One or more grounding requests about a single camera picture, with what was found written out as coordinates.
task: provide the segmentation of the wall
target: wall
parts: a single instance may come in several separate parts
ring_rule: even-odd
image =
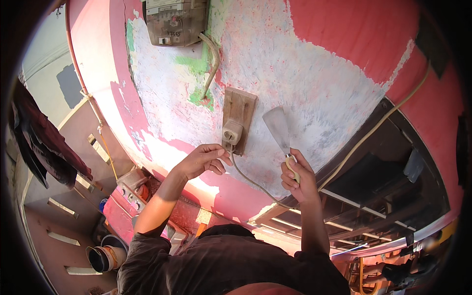
[[[284,105],[291,145],[318,170],[385,94],[398,103],[422,78],[426,61],[414,44],[419,15],[410,0],[212,1],[207,35],[219,45],[221,65],[203,103],[195,98],[211,70],[205,45],[151,46],[137,0],[71,2],[84,81],[136,163],[162,179],[198,144],[220,142],[224,88],[232,86],[258,96],[245,154],[236,161],[277,197],[287,195],[278,177],[283,155],[261,115]],[[439,223],[447,224],[463,194],[453,138],[463,108],[452,63],[441,80],[430,73],[413,101],[401,111],[443,176],[451,212]],[[271,204],[233,169],[222,177],[205,172],[185,190],[203,207],[241,222]]]
[[[90,238],[71,231],[26,208],[26,219],[36,252],[49,280],[59,295],[84,295],[87,289],[99,286],[105,292],[117,287],[116,273],[102,275],[69,275],[64,266],[90,268],[85,249],[94,246]],[[68,244],[48,236],[47,231],[79,241],[80,246]]]
[[[22,63],[28,91],[56,127],[82,99],[73,66],[70,73],[65,12],[60,11],[59,15],[53,11],[41,24]]]
[[[84,163],[92,170],[93,181],[101,184],[106,192],[111,193],[116,187],[116,180],[111,166],[109,166],[95,151],[87,141],[87,137],[93,134],[97,141],[104,147],[103,141],[97,131],[98,120],[87,100],[80,102],[59,126],[59,131],[64,136],[66,143],[77,153]],[[102,130],[103,137],[107,142],[110,154],[115,165],[118,176],[127,173],[133,167],[133,162],[116,140],[109,128]],[[62,226],[83,234],[89,234],[96,220],[100,216],[96,209],[76,191],[69,190],[65,185],[60,184],[49,173],[46,180],[50,185],[49,189],[33,177],[27,187],[25,196],[25,207],[35,211],[42,216],[61,224]],[[81,184],[76,183],[76,187],[87,198],[92,200],[95,207],[106,195],[98,189],[88,192]],[[48,199],[54,200],[64,206],[76,211],[78,219],[58,212],[47,204]]]

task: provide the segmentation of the electric meter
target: electric meter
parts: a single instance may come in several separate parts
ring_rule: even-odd
[[[143,12],[151,43],[184,47],[200,41],[207,25],[209,0],[147,0]]]

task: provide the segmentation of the electrical wire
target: electrical wire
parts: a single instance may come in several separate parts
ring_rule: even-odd
[[[213,63],[213,68],[211,69],[211,72],[210,72],[210,76],[208,77],[205,83],[205,86],[203,87],[202,96],[200,97],[200,100],[204,100],[206,93],[208,91],[208,88],[210,87],[210,83],[213,80],[213,77],[215,76],[216,71],[218,70],[218,67],[219,67],[219,53],[218,53],[216,44],[213,43],[212,40],[210,40],[203,33],[198,34],[198,36],[200,37],[200,39],[202,39],[205,43],[208,44],[208,47],[211,49],[211,53],[213,54],[213,58],[215,59],[215,62]]]
[[[241,174],[242,177],[244,177],[247,181],[249,181],[250,183],[252,183],[253,185],[257,186],[258,188],[260,188],[263,192],[265,192],[275,203],[277,203],[277,205],[280,205],[282,207],[285,207],[285,208],[288,208],[288,209],[294,209],[293,207],[290,207],[290,206],[287,206],[285,204],[283,204],[282,202],[280,202],[279,200],[277,200],[276,198],[274,198],[268,191],[265,190],[265,188],[263,188],[262,186],[260,186],[259,184],[253,182],[249,177],[247,177],[246,175],[244,175],[243,172],[241,172],[241,170],[239,170],[239,168],[237,167],[236,165],[236,162],[235,162],[235,158],[233,156],[233,152],[235,151],[235,146],[234,145],[231,145],[231,150],[229,151],[229,157],[231,159],[231,162],[233,162],[233,165],[234,167],[236,168],[236,171]]]
[[[410,92],[410,94],[405,97],[399,104],[397,104],[396,106],[394,106],[390,111],[387,112],[387,114],[385,114],[382,119],[380,119],[380,121],[366,134],[364,135],[363,138],[361,138],[359,140],[359,142],[349,151],[349,153],[346,155],[346,157],[344,158],[344,160],[339,164],[338,168],[336,169],[336,171],[333,172],[333,174],[331,174],[328,179],[326,179],[322,185],[320,185],[320,187],[318,188],[318,191],[321,191],[322,188],[324,188],[324,186],[330,181],[332,180],[337,174],[338,172],[341,170],[341,168],[344,166],[344,164],[346,164],[347,160],[352,156],[352,154],[357,150],[357,148],[359,148],[359,146],[367,139],[369,138],[369,136],[371,136],[379,127],[380,125],[382,125],[383,122],[385,122],[385,120],[387,120],[388,117],[390,117],[391,114],[393,114],[397,109],[399,109],[405,102],[407,102],[415,93],[416,91],[418,91],[418,89],[423,85],[424,81],[426,80],[426,78],[428,77],[428,74],[430,72],[430,69],[431,69],[431,64],[428,63],[428,68],[426,69],[426,73],[424,74],[424,77],[423,79],[418,83],[418,85],[415,87],[415,89],[413,89],[413,91]],[[233,155],[233,152],[235,151],[235,146],[234,145],[231,145],[231,150],[228,151],[229,152],[229,157],[231,159],[231,162],[233,162],[233,165],[234,167],[236,168],[236,171],[241,174],[242,177],[244,177],[244,179],[246,179],[247,181],[249,181],[250,183],[252,183],[253,185],[257,186],[258,188],[260,188],[263,192],[265,192],[275,203],[277,203],[278,205],[284,207],[284,208],[288,208],[288,209],[295,209],[293,207],[290,207],[290,206],[287,206],[285,204],[283,204],[282,202],[280,202],[279,200],[277,200],[276,198],[274,198],[267,190],[265,190],[262,186],[260,186],[259,184],[255,183],[254,181],[252,181],[249,177],[247,177],[246,175],[244,175],[244,173],[241,172],[241,170],[239,170],[238,166],[236,165],[236,162],[235,162],[235,159],[234,159],[234,155]]]
[[[354,247],[354,248],[347,249],[347,250],[344,250],[344,251],[342,251],[342,252],[338,252],[338,253],[331,254],[330,257],[336,256],[336,255],[340,255],[340,254],[344,254],[344,253],[347,253],[347,252],[351,252],[352,250],[359,249],[359,248],[361,248],[361,247],[366,246],[367,244],[368,244],[368,243],[364,243],[364,244],[358,245],[358,246],[356,246],[356,247]]]
[[[336,171],[334,171],[333,174],[331,174],[328,177],[328,179],[326,179],[323,182],[323,184],[320,185],[320,187],[318,187],[318,191],[322,190],[325,187],[325,185],[328,184],[328,182],[330,182],[338,174],[338,172],[341,170],[341,168],[344,166],[344,164],[346,164],[347,160],[352,156],[352,154],[357,150],[357,148],[359,148],[359,146],[361,146],[361,144],[367,138],[369,138],[369,136],[371,136],[380,127],[380,125],[382,125],[382,123],[385,122],[385,120],[387,120],[388,117],[390,117],[391,114],[393,114],[397,109],[399,109],[405,102],[407,102],[416,93],[416,91],[423,85],[424,81],[428,77],[430,69],[431,69],[431,63],[428,63],[428,68],[426,70],[426,73],[424,74],[424,77],[420,81],[420,83],[415,87],[415,89],[413,89],[413,91],[411,91],[410,94],[407,97],[405,97],[405,99],[403,99],[399,104],[397,104],[390,111],[388,111],[387,114],[385,114],[382,117],[382,119],[380,119],[380,121],[366,135],[364,135],[364,137],[361,138],[358,143],[356,143],[356,145],[346,155],[344,160],[339,164]]]

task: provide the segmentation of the red painted wall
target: red painted wall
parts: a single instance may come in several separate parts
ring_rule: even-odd
[[[414,40],[418,30],[420,9],[408,0],[307,0],[289,1],[286,5],[300,40],[345,58],[379,84],[392,76],[409,40]],[[167,171],[153,165],[147,146],[139,143],[139,137],[143,137],[140,130],[148,130],[148,122],[136,89],[132,87],[126,55],[126,20],[135,18],[134,10],[141,17],[141,7],[139,0],[72,0],[72,40],[85,83],[92,89],[113,131],[118,137],[127,134],[122,144],[131,158],[144,163],[156,175],[161,174],[158,176],[162,179]],[[227,51],[230,46],[222,44],[220,50]],[[421,79],[425,65],[425,57],[415,47],[387,92],[388,97],[393,102],[403,99]],[[441,80],[430,73],[423,87],[401,108],[436,161],[451,204],[451,212],[424,234],[449,223],[460,208],[463,192],[457,185],[455,134],[457,116],[462,110],[458,77],[452,64],[448,65]],[[135,147],[127,148],[129,143]],[[192,148],[178,141],[168,144],[185,152]],[[270,204],[270,200],[261,197],[261,192],[233,178],[218,183],[207,179],[206,182],[218,185],[220,192],[225,193],[219,202],[191,185],[186,187],[186,195],[214,212],[245,221]],[[401,243],[390,246],[398,247]]]

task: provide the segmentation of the yellow cable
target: yellow cable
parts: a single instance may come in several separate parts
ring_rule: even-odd
[[[346,164],[347,160],[352,156],[352,154],[355,152],[355,150],[357,150],[357,148],[359,146],[361,146],[361,144],[367,139],[369,138],[369,136],[371,136],[379,127],[380,125],[382,125],[383,122],[385,122],[385,120],[387,120],[388,117],[390,117],[391,114],[393,114],[393,112],[395,112],[397,109],[399,109],[405,102],[407,102],[415,93],[416,91],[421,87],[421,85],[423,85],[424,81],[426,80],[426,78],[428,77],[428,74],[430,72],[430,69],[431,69],[431,64],[428,64],[428,69],[426,70],[426,73],[424,74],[424,77],[423,79],[421,80],[421,82],[415,87],[415,89],[413,89],[413,91],[411,91],[411,93],[405,97],[405,99],[403,99],[398,105],[394,106],[390,111],[388,111],[387,114],[385,114],[382,119],[380,119],[380,121],[374,126],[374,128],[372,128],[366,135],[364,135],[363,138],[361,138],[361,140],[359,140],[358,143],[356,143],[356,145],[350,150],[350,152],[346,155],[346,157],[344,158],[344,160],[339,164],[339,166],[337,167],[336,171],[334,171],[333,174],[331,174],[328,179],[326,179],[322,185],[320,185],[320,187],[318,188],[318,191],[320,191],[322,188],[325,187],[325,185],[330,182],[330,180],[332,180],[337,174],[338,172],[341,170],[341,168],[344,166],[344,164]]]
[[[397,109],[399,109],[405,102],[407,102],[415,93],[416,91],[418,91],[418,89],[423,85],[424,81],[426,80],[426,78],[428,77],[428,74],[430,72],[430,69],[431,69],[431,64],[428,64],[428,68],[426,70],[426,73],[424,74],[424,77],[423,79],[421,80],[421,82],[415,87],[415,89],[413,89],[413,91],[407,96],[405,97],[399,104],[397,104],[396,106],[394,106],[390,111],[387,112],[387,114],[385,114],[382,119],[380,119],[380,121],[366,134],[364,135],[363,138],[361,138],[359,140],[359,142],[350,150],[350,152],[346,155],[346,157],[344,158],[344,160],[339,164],[338,168],[336,169],[336,171],[333,172],[333,174],[331,174],[328,179],[326,179],[322,185],[320,185],[320,187],[318,188],[318,191],[320,191],[322,188],[324,188],[324,186],[330,181],[332,180],[336,174],[338,174],[338,172],[341,170],[341,168],[344,166],[344,164],[346,164],[347,160],[352,156],[352,154],[357,150],[357,148],[359,148],[359,146],[367,139],[369,138],[369,136],[371,136],[379,127],[380,125],[382,125],[383,122],[385,122],[385,120],[387,120],[388,117],[390,117],[391,114],[393,114]],[[290,206],[287,206],[283,203],[281,203],[280,201],[278,201],[276,198],[274,198],[268,191],[266,191],[262,186],[260,186],[259,184],[255,183],[254,181],[252,181],[249,177],[247,177],[246,175],[244,175],[238,168],[238,166],[236,165],[236,162],[235,162],[235,159],[234,159],[234,156],[233,156],[233,152],[235,151],[235,147],[232,145],[231,146],[231,150],[228,151],[229,152],[229,156],[231,158],[231,162],[233,162],[233,165],[234,167],[236,168],[236,171],[241,174],[242,177],[244,177],[247,181],[249,181],[250,183],[252,183],[253,185],[257,186],[258,188],[260,188],[263,192],[265,192],[275,203],[277,203],[278,205],[282,206],[282,207],[285,207],[285,208],[288,208],[288,209],[294,209],[293,207],[290,207]]]
[[[103,144],[105,145],[105,148],[107,149],[107,154],[110,157],[111,168],[113,169],[113,173],[115,174],[115,178],[116,178],[116,180],[118,180],[117,172],[115,171],[115,165],[113,165],[113,160],[111,159],[110,151],[108,150],[108,147],[107,147],[107,142],[105,141],[105,138],[103,138],[103,135],[101,134],[101,130],[100,130],[99,133],[100,133],[101,139],[103,140]]]

